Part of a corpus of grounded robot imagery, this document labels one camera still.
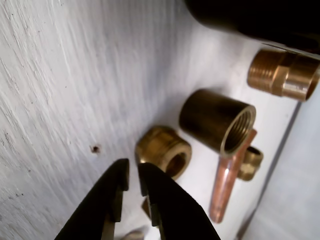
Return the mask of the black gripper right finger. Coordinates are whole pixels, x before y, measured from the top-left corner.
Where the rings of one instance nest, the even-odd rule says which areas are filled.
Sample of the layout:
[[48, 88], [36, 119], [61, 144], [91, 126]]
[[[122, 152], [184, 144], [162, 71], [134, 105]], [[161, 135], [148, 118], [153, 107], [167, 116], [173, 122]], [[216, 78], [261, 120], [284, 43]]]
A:
[[162, 240], [219, 240], [203, 208], [169, 175], [152, 163], [140, 163], [138, 174], [152, 226]]

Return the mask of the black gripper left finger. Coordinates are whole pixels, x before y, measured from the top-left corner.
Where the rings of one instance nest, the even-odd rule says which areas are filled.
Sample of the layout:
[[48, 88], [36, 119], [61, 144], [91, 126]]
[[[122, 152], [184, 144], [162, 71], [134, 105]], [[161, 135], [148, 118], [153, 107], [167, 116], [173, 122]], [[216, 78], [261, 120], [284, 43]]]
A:
[[121, 221], [123, 192], [129, 189], [130, 164], [116, 160], [94, 184], [56, 240], [113, 240]]

